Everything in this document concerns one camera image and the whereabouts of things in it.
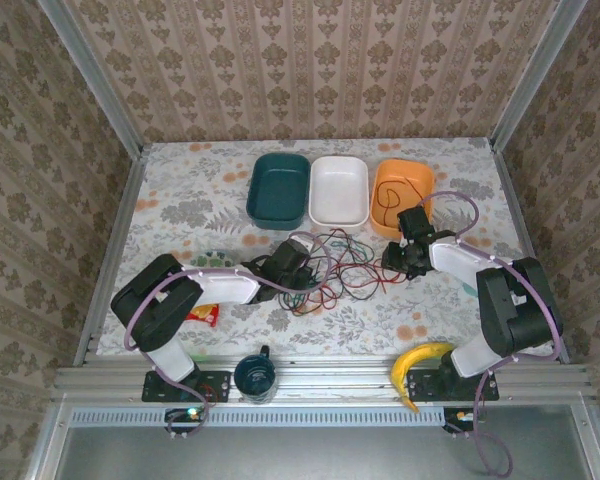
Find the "teal plastic tray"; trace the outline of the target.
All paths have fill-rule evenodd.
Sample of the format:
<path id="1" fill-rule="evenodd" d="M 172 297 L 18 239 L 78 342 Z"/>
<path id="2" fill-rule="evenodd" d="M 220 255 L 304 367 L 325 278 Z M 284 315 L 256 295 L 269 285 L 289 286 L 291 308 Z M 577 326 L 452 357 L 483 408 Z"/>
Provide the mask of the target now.
<path id="1" fill-rule="evenodd" d="M 293 153 L 267 153 L 253 167 L 246 213 L 263 230 L 292 231 L 303 221 L 310 163 Z"/>

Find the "white plastic tray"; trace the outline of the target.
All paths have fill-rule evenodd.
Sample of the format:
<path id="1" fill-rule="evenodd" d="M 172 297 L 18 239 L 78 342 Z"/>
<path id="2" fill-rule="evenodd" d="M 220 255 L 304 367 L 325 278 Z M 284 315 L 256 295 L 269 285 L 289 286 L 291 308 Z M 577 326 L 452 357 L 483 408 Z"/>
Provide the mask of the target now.
<path id="1" fill-rule="evenodd" d="M 361 159 L 330 155 L 312 163 L 308 214 L 316 227 L 359 231 L 369 218 L 369 195 L 369 171 Z"/>

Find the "floral patterned plate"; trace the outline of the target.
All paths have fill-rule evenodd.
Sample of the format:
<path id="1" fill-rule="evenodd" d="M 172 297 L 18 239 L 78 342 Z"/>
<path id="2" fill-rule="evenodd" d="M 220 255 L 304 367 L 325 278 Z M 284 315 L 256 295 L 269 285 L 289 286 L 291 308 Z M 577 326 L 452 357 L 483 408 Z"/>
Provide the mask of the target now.
<path id="1" fill-rule="evenodd" d="M 193 253 L 188 265 L 193 268 L 230 268 L 235 265 L 235 259 L 225 250 L 200 250 Z"/>

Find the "orange plastic tray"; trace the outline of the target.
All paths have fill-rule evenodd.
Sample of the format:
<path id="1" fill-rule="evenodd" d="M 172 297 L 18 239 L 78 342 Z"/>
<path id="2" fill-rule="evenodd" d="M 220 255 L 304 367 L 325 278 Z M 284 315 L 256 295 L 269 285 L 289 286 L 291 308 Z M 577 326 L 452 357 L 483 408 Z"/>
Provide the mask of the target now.
<path id="1" fill-rule="evenodd" d="M 434 192 L 433 170 L 415 161 L 387 159 L 376 170 L 371 189 L 370 221 L 374 232 L 400 240 L 398 214 Z"/>

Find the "red snack packet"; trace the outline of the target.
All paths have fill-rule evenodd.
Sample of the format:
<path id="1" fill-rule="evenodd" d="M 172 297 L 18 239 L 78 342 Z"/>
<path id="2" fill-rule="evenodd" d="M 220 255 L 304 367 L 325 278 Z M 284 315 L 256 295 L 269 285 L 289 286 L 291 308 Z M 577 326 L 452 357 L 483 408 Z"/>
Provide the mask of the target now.
<path id="1" fill-rule="evenodd" d="M 194 307 L 186 316 L 187 321 L 198 321 L 214 328 L 219 316 L 219 305 L 209 304 Z"/>

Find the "yellow banana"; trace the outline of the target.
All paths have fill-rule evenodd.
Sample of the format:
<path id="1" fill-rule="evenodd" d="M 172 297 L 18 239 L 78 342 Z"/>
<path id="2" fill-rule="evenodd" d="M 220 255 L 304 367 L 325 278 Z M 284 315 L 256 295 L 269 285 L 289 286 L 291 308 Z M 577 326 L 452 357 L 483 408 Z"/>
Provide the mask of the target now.
<path id="1" fill-rule="evenodd" d="M 395 360 L 390 372 L 390 382 L 396 389 L 402 403 L 414 413 L 418 414 L 419 408 L 410 399 L 407 391 L 405 381 L 409 370 L 421 361 L 441 358 L 452 350 L 453 345 L 451 343 L 429 342 L 414 347 Z"/>

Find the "dark blue mug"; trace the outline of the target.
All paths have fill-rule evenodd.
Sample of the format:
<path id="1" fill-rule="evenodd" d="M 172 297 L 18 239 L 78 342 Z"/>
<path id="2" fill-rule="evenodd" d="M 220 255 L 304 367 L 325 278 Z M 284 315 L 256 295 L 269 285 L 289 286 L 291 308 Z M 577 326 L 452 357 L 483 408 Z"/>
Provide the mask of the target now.
<path id="1" fill-rule="evenodd" d="M 277 392 L 277 374 L 269 346 L 263 345 L 258 354 L 243 358 L 236 365 L 233 377 L 246 402 L 256 405 L 271 402 Z"/>

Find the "floral tablecloth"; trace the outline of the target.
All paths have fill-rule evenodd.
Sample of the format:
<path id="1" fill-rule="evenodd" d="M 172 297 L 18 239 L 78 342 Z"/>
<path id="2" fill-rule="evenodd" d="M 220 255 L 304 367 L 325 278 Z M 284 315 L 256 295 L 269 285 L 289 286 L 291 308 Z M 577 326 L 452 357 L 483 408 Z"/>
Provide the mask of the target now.
<path id="1" fill-rule="evenodd" d="M 225 250 L 235 262 L 272 252 L 282 231 L 261 230 L 245 205 L 255 161 L 270 152 L 315 160 L 351 155 L 376 170 L 387 159 L 429 166 L 438 197 L 435 226 L 501 258 L 523 258 L 488 142 L 483 138 L 165 143 L 151 149 L 116 283 L 125 285 L 157 256 L 188 264 L 196 251 Z M 282 356 L 395 357 L 427 341 L 462 344 L 480 330 L 478 304 L 453 276 L 431 272 L 384 287 L 362 269 L 346 278 L 353 295 L 295 315 L 277 301 L 223 305 L 214 328 L 186 322 L 179 336 L 198 358 L 243 357 L 268 345 Z"/>

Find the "small circuit board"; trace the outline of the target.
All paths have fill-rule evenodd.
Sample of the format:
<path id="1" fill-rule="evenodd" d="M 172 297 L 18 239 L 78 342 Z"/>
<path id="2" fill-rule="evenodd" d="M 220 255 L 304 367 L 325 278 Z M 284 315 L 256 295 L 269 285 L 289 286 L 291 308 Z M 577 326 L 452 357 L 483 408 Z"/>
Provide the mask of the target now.
<path id="1" fill-rule="evenodd" d="M 474 414 L 471 409 L 444 407 L 443 429 L 452 434 L 468 435 L 474 430 Z"/>
<path id="2" fill-rule="evenodd" d="M 201 407 L 168 409 L 164 415 L 165 430 L 171 438 L 186 438 L 202 426 L 206 421 Z"/>

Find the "grey metal panel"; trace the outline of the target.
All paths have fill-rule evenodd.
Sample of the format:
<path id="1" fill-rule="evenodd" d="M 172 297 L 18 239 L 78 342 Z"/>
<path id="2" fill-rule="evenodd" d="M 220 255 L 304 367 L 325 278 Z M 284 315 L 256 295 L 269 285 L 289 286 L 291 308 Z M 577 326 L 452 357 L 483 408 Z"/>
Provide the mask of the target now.
<path id="1" fill-rule="evenodd" d="M 75 429 L 54 480 L 493 480 L 435 428 Z"/>

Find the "aluminium table edge rail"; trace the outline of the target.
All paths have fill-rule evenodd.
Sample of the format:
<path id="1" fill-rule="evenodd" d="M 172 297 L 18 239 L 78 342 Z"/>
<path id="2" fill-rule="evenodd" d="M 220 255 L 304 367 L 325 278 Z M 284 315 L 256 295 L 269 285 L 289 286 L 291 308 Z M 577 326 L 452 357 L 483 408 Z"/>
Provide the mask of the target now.
<path id="1" fill-rule="evenodd" d="M 281 357 L 275 406 L 396 406 L 389 381 L 392 360 Z M 134 356 L 93 357 L 58 371 L 51 397 L 93 404 L 138 404 L 150 366 Z M 596 390 L 582 365 L 520 361 L 495 372 L 498 405 L 554 405 L 592 401 Z"/>

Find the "aluminium side rail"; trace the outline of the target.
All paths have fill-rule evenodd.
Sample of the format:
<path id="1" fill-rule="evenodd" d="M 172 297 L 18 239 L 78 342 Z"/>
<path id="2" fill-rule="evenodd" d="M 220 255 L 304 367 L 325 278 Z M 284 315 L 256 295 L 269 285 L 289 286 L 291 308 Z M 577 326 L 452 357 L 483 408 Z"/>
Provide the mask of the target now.
<path id="1" fill-rule="evenodd" d="M 531 238 L 523 218 L 523 212 L 516 195 L 513 182 L 507 170 L 506 162 L 501 152 L 492 151 L 494 162 L 501 180 L 502 189 L 504 191 L 509 210 L 511 212 L 512 221 L 518 235 L 518 239 L 521 245 L 521 251 L 526 256 L 536 257 L 536 252 L 531 242 Z"/>
<path id="2" fill-rule="evenodd" d="M 124 245 L 150 154 L 151 147 L 145 147 L 139 157 L 132 161 L 72 363 L 73 367 L 80 367 L 84 364 L 89 351 L 89 344 L 99 334 L 106 319 Z"/>

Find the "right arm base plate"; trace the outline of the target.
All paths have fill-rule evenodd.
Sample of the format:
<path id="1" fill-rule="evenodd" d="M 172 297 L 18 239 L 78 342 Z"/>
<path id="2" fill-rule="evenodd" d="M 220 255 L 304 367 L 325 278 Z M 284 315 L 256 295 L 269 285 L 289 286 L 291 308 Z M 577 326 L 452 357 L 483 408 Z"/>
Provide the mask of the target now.
<path id="1" fill-rule="evenodd" d="M 416 369 L 406 376 L 409 398 L 414 402 L 473 401 L 480 375 L 461 377 L 454 369 Z"/>

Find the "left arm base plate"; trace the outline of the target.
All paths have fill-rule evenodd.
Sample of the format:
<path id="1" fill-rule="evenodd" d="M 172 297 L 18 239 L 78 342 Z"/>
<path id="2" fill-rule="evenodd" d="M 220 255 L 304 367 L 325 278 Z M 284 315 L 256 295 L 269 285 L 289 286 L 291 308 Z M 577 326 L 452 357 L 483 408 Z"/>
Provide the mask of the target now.
<path id="1" fill-rule="evenodd" d="M 181 383 L 204 396 L 210 403 L 226 403 L 231 387 L 231 373 L 202 371 L 189 375 Z M 192 394 L 166 383 L 155 371 L 149 371 L 145 375 L 141 400 L 162 403 L 200 402 Z"/>

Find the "aluminium corner post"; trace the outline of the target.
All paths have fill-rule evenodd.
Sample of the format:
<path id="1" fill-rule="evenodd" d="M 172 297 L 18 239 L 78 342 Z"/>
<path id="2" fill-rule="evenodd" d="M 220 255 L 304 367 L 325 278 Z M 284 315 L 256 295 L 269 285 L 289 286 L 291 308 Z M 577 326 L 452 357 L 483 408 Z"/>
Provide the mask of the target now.
<path id="1" fill-rule="evenodd" d="M 491 134 L 490 144 L 495 152 L 502 152 L 511 139 L 587 2 L 588 0 L 558 1 L 521 79 Z"/>
<path id="2" fill-rule="evenodd" d="M 125 112 L 104 67 L 64 0 L 37 0 L 133 161 L 141 157 L 144 141 Z"/>

